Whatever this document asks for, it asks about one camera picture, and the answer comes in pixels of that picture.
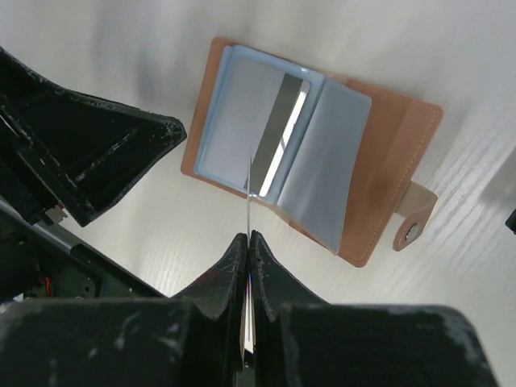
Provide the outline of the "brown leather card holder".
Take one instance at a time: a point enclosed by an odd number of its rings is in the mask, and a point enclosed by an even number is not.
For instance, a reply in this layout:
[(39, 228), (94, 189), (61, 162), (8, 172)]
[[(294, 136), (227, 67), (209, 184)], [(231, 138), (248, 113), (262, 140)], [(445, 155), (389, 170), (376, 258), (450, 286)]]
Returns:
[(229, 62), (238, 55), (300, 66), (308, 69), (311, 81), (271, 189), (251, 201), (356, 267), (367, 264), (390, 220), (397, 223), (393, 249), (413, 243), (437, 197), (412, 177), (442, 121), (442, 108), (234, 40), (216, 37), (211, 42), (181, 171), (245, 198), (195, 170), (212, 103)]

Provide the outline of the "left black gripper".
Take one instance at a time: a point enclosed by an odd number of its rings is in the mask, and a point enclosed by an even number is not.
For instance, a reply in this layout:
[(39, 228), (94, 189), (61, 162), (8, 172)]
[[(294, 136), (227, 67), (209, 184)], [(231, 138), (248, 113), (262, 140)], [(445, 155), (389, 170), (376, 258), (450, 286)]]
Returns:
[(50, 217), (86, 226), (186, 138), (179, 119), (66, 89), (1, 52), (1, 298), (154, 298)]

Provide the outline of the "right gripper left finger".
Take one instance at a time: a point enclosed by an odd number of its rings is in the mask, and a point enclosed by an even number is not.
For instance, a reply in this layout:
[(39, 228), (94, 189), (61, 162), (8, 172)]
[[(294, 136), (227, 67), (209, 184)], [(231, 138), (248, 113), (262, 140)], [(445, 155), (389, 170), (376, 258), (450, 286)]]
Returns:
[(32, 299), (1, 315), (4, 386), (233, 386), (248, 238), (171, 298)]

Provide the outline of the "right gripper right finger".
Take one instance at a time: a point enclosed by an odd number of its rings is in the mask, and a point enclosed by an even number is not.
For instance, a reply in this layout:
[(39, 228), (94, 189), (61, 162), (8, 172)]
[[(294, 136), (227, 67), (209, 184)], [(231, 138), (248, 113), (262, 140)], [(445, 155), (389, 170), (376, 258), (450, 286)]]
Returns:
[(258, 386), (495, 386), (472, 324), (447, 306), (333, 305), (253, 231)]

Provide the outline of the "black plastic card box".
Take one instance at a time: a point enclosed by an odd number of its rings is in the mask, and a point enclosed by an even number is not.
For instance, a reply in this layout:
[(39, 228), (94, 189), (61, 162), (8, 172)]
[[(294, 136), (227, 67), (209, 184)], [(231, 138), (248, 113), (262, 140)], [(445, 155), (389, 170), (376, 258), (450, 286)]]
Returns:
[(511, 212), (505, 220), (505, 226), (514, 235), (516, 234), (516, 207), (515, 204), (511, 206)]

